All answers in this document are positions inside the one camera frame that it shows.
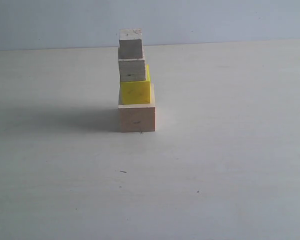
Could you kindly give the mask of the large pale wooden cube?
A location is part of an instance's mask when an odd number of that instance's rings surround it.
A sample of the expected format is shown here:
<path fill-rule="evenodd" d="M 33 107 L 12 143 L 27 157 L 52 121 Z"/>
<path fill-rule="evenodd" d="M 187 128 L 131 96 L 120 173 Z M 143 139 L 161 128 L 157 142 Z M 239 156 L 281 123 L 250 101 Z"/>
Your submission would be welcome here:
<path fill-rule="evenodd" d="M 150 84 L 150 103 L 122 104 L 121 89 L 118 94 L 119 129 L 122 133 L 155 132 L 156 100 L 154 84 Z"/>

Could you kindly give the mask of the yellow cube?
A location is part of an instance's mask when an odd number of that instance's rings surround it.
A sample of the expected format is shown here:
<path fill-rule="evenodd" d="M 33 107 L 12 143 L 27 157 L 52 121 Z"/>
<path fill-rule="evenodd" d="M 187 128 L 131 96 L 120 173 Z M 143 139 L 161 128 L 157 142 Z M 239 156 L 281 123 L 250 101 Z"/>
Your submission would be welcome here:
<path fill-rule="evenodd" d="M 121 104 L 150 104 L 151 77 L 149 65 L 146 64 L 146 79 L 142 81 L 120 82 Z"/>

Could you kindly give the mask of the medium grained wooden cube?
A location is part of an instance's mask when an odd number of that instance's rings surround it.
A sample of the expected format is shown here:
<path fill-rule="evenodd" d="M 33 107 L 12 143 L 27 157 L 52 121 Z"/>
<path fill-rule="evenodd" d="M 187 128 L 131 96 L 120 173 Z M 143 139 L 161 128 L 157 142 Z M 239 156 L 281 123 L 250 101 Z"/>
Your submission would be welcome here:
<path fill-rule="evenodd" d="M 146 80 L 145 47 L 142 47 L 141 58 L 122 58 L 118 48 L 118 70 L 120 82 L 139 82 Z"/>

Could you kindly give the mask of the smallest pale wooden cube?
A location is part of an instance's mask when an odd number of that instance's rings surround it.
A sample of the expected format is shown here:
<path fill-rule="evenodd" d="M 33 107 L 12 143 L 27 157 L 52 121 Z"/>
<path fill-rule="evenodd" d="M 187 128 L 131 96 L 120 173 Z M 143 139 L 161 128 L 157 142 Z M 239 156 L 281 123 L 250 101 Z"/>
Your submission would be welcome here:
<path fill-rule="evenodd" d="M 141 59 L 143 57 L 142 29 L 126 28 L 119 32 L 119 58 Z"/>

